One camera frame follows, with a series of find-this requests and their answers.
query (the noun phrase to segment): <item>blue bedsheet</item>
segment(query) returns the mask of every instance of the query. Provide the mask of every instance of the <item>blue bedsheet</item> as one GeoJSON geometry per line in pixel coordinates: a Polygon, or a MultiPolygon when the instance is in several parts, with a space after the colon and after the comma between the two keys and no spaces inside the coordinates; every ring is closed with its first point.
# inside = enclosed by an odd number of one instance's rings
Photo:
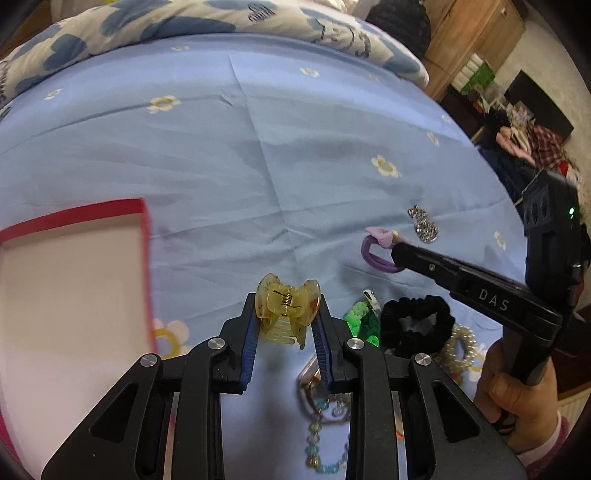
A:
{"type": "MultiPolygon", "coordinates": [[[[523,280],[521,222],[459,127],[410,82],[297,40],[219,34],[120,48],[12,102],[0,122],[0,225],[137,196],[152,219],[154,313],[176,321],[183,351],[219,333],[268,272],[318,279],[333,316],[365,288],[380,301],[442,295],[487,347],[500,325],[418,274],[381,274],[361,259],[367,226],[420,243],[414,204],[440,229],[428,248],[523,280]],[[379,155],[398,177],[380,174],[379,155]]],[[[246,394],[223,401],[228,479],[316,478],[295,395],[313,353],[311,334],[304,352],[259,344],[246,394]]],[[[464,386],[473,392],[469,378],[464,386]]],[[[323,461],[340,457],[346,436],[346,426],[323,430],[323,461]]]]}

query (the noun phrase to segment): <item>red plaid fabric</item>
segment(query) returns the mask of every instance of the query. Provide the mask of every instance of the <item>red plaid fabric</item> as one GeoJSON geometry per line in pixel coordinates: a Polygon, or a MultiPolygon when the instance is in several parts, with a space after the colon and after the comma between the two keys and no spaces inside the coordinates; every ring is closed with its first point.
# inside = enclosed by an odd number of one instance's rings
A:
{"type": "Polygon", "coordinates": [[[562,148],[562,137],[541,125],[528,125],[527,136],[531,145],[531,156],[538,168],[555,169],[569,158],[562,148]]]}

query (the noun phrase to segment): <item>metal spring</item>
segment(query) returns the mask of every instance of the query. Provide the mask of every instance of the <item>metal spring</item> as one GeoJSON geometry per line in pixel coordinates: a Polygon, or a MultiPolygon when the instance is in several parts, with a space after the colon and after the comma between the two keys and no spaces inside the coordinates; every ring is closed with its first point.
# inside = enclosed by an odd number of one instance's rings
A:
{"type": "Polygon", "coordinates": [[[288,293],[287,295],[283,295],[283,301],[281,302],[281,305],[285,306],[285,307],[291,307],[291,299],[293,298],[293,295],[291,293],[288,293]]]}

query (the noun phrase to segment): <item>purple hair tie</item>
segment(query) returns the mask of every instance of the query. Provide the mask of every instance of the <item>purple hair tie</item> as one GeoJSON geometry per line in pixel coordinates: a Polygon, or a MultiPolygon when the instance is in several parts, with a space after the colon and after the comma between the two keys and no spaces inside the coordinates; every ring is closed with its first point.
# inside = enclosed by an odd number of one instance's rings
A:
{"type": "Polygon", "coordinates": [[[378,226],[369,226],[365,231],[369,233],[369,235],[363,239],[363,243],[361,244],[361,256],[365,262],[370,267],[374,267],[375,269],[386,273],[399,273],[404,270],[404,267],[398,267],[394,262],[370,253],[369,249],[372,245],[377,244],[386,250],[392,250],[392,247],[399,242],[405,242],[412,245],[411,242],[398,232],[393,232],[392,230],[387,230],[378,226]]]}

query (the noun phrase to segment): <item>blue floral pillowcase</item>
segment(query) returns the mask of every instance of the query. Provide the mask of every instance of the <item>blue floral pillowcase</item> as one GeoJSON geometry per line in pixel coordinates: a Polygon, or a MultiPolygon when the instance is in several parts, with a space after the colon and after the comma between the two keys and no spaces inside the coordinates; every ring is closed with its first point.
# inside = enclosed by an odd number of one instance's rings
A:
{"type": "Polygon", "coordinates": [[[428,74],[400,42],[362,20],[298,0],[121,0],[62,20],[0,61],[0,108],[53,73],[115,48],[211,33],[282,35],[370,61],[420,88],[428,74]]]}

